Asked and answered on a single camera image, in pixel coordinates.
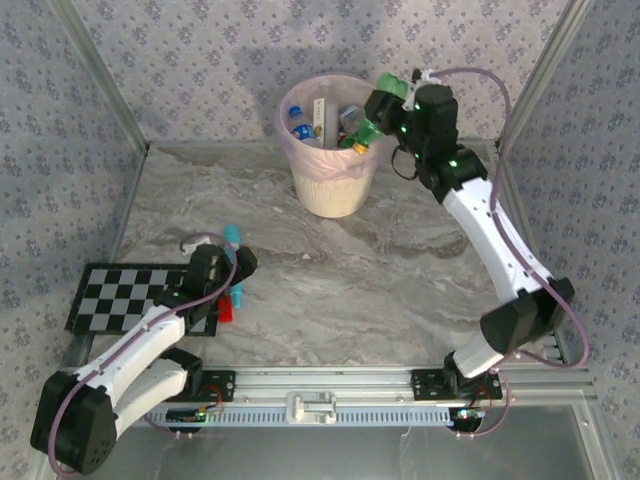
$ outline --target green bottle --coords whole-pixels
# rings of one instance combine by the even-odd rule
[[[409,93],[409,84],[395,75],[385,72],[378,78],[376,90],[383,90],[404,99]],[[349,135],[340,142],[340,148],[352,148],[359,154],[364,155],[367,153],[369,145],[383,136],[384,133],[378,130],[378,127],[371,120],[365,118],[356,133]]]

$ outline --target plastic bag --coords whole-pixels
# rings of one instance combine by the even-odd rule
[[[361,178],[372,175],[380,161],[389,155],[389,142],[382,139],[369,147],[365,155],[352,149],[325,150],[311,147],[296,139],[287,129],[289,109],[298,105],[308,116],[313,116],[313,100],[322,96],[321,81],[331,80],[332,89],[339,107],[351,103],[364,106],[373,91],[373,85],[355,76],[346,74],[323,74],[308,78],[297,84],[283,97],[278,105],[275,130],[278,143],[284,150],[291,169],[298,175],[317,182]]]

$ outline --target wallpaper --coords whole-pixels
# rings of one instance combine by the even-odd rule
[[[415,67],[492,69],[515,99],[567,0],[74,0],[145,137],[255,140],[303,78],[375,83]],[[499,92],[447,80],[464,137],[495,138]]]
[[[0,478],[23,479],[80,274],[140,158],[44,0],[1,2],[0,64]]]
[[[640,478],[640,4],[599,0],[512,155],[540,253],[577,290],[590,368]]]

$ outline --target checkerboard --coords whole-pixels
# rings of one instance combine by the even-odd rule
[[[75,334],[122,335],[138,323],[167,287],[182,282],[187,265],[90,263],[86,266],[65,329]],[[187,335],[215,335],[198,322]]]

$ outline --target trash can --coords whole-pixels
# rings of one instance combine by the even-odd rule
[[[356,103],[364,106],[373,85],[346,74],[325,74],[308,78],[293,87],[276,111],[275,130],[284,151],[300,202],[312,213],[326,218],[351,215],[369,195],[373,174],[389,155],[389,142],[372,144],[365,155],[352,149],[325,150],[307,145],[289,132],[289,109],[297,105],[309,117],[313,100],[322,97],[321,82],[331,81],[340,108]]]

